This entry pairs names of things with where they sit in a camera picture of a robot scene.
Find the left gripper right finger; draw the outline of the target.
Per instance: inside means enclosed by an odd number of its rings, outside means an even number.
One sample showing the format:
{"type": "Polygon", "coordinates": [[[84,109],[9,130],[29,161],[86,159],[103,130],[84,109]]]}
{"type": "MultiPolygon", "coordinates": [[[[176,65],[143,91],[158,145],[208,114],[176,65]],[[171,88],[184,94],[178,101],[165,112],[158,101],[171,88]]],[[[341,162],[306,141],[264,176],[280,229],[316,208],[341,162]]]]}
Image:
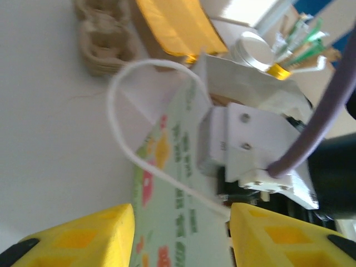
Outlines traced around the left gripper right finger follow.
{"type": "Polygon", "coordinates": [[[232,204],[229,229],[237,266],[355,266],[354,241],[250,204],[232,204]]]}

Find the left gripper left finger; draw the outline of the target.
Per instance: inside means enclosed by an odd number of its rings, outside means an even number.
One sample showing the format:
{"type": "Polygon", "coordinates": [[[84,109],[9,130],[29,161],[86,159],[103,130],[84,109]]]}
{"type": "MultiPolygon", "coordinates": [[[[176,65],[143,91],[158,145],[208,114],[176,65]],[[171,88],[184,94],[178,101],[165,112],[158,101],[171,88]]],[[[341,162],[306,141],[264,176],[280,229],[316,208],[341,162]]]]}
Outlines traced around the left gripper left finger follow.
{"type": "Polygon", "coordinates": [[[121,204],[26,236],[1,253],[1,266],[129,266],[135,233],[121,204]]]}

